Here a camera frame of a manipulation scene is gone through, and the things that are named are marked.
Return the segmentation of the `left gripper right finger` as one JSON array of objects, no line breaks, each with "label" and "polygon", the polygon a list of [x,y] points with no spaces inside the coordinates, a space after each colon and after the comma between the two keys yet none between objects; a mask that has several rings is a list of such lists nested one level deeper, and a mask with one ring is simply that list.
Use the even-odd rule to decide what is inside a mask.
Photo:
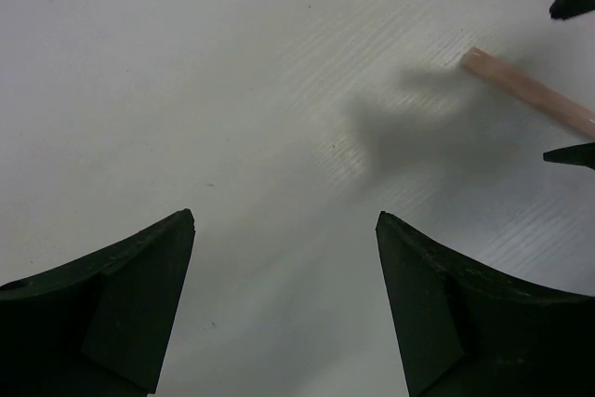
[{"label": "left gripper right finger", "polygon": [[412,396],[590,396],[594,300],[437,243],[389,213],[377,245]]}]

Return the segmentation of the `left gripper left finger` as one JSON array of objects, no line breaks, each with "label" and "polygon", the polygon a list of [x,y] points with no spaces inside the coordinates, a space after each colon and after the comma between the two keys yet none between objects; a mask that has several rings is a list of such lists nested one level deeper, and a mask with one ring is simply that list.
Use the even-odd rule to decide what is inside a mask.
[{"label": "left gripper left finger", "polygon": [[113,245],[1,287],[4,396],[149,396],[192,256],[180,210]]}]

